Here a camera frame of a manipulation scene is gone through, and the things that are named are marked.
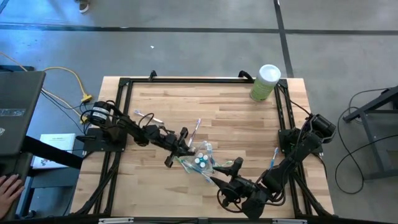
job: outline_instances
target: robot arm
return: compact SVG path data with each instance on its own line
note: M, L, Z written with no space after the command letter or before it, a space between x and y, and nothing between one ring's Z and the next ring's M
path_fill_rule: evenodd
M293 145L295 149L279 165L263 172L256 182L238 175L243 163L243 159L240 157L234 161L231 167L214 167L215 170L231 176L228 183L211 177L220 188L218 197L220 193L225 196L222 203L219 200L221 206L231 212L230 209L226 208L230 203L237 206L241 198L246 198L246 201L241 204L241 209L237 206L240 209L238 212L243 212L250 219L259 218L265 205L275 205L272 202L278 202L282 199L279 196L284 195L288 176L294 174L299 163L323 143L331 141L335 134L335 128L335 125L323 116L311 114L302 130L290 130L289 135L283 139L287 145Z
M101 128L108 144L120 141L123 137L122 133L127 132L139 146L147 146L152 143L170 151L170 155L165 160L165 165L169 168L173 165L174 157L193 156L195 154L190 151L185 143L185 138L188 136L188 129L185 127L182 128L179 137L174 134L174 131L155 124L145 125L141 128L128 115L123 114L113 104L105 101L94 103L93 109L88 110L88 112L90 112L88 115L89 122Z

